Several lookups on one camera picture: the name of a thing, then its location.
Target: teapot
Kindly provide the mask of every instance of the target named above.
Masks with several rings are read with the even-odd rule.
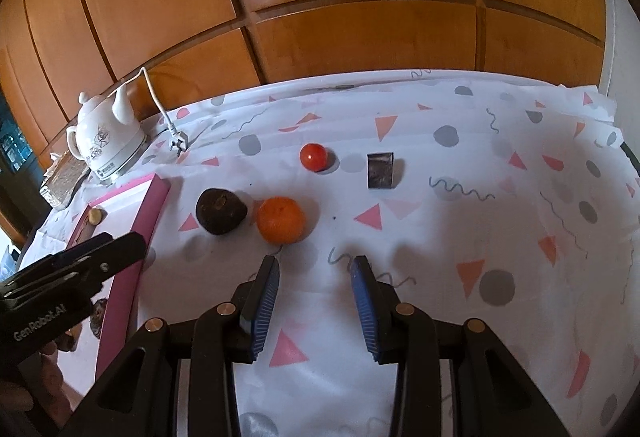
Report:
[[[76,159],[84,160],[100,180],[113,180],[138,159],[146,140],[126,86],[106,98],[89,98],[82,92],[78,101],[82,104],[78,124],[66,129],[69,151]]]

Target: red tomato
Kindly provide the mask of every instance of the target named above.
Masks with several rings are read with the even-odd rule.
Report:
[[[307,170],[320,172],[326,168],[328,156],[324,146],[308,143],[300,150],[300,162]]]

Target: copper rivet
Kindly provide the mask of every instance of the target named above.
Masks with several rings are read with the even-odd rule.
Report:
[[[149,332],[156,332],[159,331],[163,325],[164,322],[161,319],[151,318],[145,322],[145,329]]]
[[[484,332],[484,330],[486,329],[486,325],[484,324],[484,322],[477,318],[473,318],[472,320],[469,320],[466,323],[466,326],[469,327],[469,330],[471,332],[475,332],[478,334],[480,334],[481,332]]]
[[[402,316],[411,316],[415,312],[415,307],[410,303],[399,303],[396,305],[396,312]]]
[[[232,303],[225,302],[218,305],[216,311],[218,311],[218,314],[220,314],[220,316],[229,316],[230,314],[236,312],[236,306]]]

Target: orange fruit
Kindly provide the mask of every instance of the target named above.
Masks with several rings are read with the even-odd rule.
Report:
[[[305,223],[305,212],[289,197],[271,197],[255,214],[255,224],[262,238],[274,245],[298,242]]]

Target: patterned tablecloth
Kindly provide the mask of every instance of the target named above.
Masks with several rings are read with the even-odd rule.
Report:
[[[361,254],[434,319],[484,319],[572,435],[604,435],[640,379],[640,179],[614,111],[596,87],[416,70],[309,78],[174,110],[191,141],[180,157],[150,118],[155,139],[123,182],[156,172],[172,187],[140,280],[138,325],[195,318],[228,300],[278,252],[252,210],[290,196],[308,236],[278,252],[265,349],[236,367],[244,437],[387,435],[396,371],[364,346],[347,273]],[[302,168],[308,142],[335,153],[330,169]],[[394,189],[367,189],[373,152],[394,153]],[[249,206],[224,237],[194,218],[207,188],[236,191]],[[63,247],[104,191],[85,182],[50,215],[27,261]],[[184,409],[186,397],[179,402]]]

